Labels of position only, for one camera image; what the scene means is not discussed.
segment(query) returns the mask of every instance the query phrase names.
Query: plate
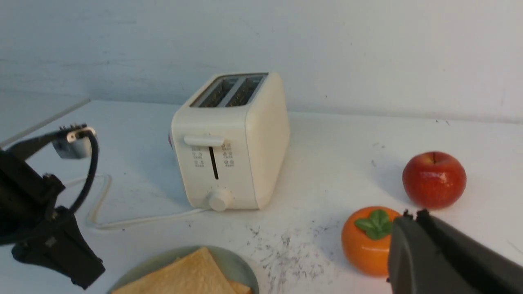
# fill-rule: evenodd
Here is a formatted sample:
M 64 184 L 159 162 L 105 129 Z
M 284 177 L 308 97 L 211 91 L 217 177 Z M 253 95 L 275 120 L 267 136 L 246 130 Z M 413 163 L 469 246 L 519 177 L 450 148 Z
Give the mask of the plate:
M 218 264 L 218 267 L 227 280 L 233 280 L 249 286 L 252 289 L 253 294 L 260 293 L 256 275 L 245 260 L 236 253 L 224 248 L 216 246 L 205 247 L 209 249 L 214 261 L 216 261 L 216 264 Z M 109 290 L 109 293 L 173 263 L 178 257 L 183 258 L 200 248 L 202 248 L 202 246 L 186 246 L 156 255 L 128 271 Z

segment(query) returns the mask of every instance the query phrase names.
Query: toaster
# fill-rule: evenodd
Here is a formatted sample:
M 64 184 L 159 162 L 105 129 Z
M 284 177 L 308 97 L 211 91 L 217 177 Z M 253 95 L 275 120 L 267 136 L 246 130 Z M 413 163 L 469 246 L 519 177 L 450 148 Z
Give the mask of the toaster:
M 215 75 L 174 114 L 169 142 L 195 208 L 262 209 L 289 145 L 278 73 Z

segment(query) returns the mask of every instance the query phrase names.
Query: red apple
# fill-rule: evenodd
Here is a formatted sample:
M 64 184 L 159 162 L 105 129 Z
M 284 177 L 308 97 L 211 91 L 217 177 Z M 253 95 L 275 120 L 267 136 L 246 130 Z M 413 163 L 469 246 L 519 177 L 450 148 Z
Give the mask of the red apple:
M 467 175 L 461 163 L 439 151 L 413 157 L 405 166 L 402 178 L 408 197 L 427 209 L 452 205 L 467 185 Z

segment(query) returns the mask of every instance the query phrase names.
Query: toaster power cord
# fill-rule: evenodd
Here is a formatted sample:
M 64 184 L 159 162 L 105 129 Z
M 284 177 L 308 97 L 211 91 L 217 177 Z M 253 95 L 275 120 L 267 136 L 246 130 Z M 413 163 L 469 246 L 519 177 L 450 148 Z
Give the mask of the toaster power cord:
M 111 187 L 112 177 L 107 174 L 96 174 L 95 177 L 104 179 L 104 188 L 98 195 L 95 203 L 91 207 L 91 209 L 86 217 L 86 225 L 90 229 L 93 229 L 93 230 L 97 230 L 97 231 L 121 230 L 121 229 L 125 229 L 125 228 L 131 227 L 134 225 L 138 225 L 138 224 L 145 224 L 145 223 L 149 223 L 149 222 L 155 222 L 155 221 L 167 220 L 167 219 L 169 219 L 169 220 L 179 219 L 179 218 L 183 218 L 183 217 L 207 210 L 207 209 L 196 208 L 196 209 L 192 209 L 192 210 L 185 211 L 185 212 L 173 213 L 173 214 L 167 214 L 167 215 L 161 215 L 161 216 L 142 217 L 142 218 L 135 218 L 135 219 L 129 219 L 129 220 L 123 220 L 123 221 L 116 221 L 116 222 L 99 223 L 98 222 L 98 213 L 100 212 L 102 204 L 104 203 L 104 200 L 107 197 L 107 194 L 109 192 L 109 188 Z M 77 178 L 77 179 L 71 180 L 67 183 L 64 183 L 64 186 L 66 188 L 71 188 L 78 184 L 84 183 L 85 180 L 86 180 L 85 177 Z

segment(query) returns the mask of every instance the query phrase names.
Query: orange persimmon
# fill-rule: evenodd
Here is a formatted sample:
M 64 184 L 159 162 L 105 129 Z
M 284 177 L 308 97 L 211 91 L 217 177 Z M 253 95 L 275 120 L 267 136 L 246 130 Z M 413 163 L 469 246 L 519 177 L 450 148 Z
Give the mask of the orange persimmon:
M 342 229 L 342 248 L 347 260 L 362 273 L 388 275 L 387 262 L 391 228 L 397 211 L 387 207 L 365 207 L 354 212 Z

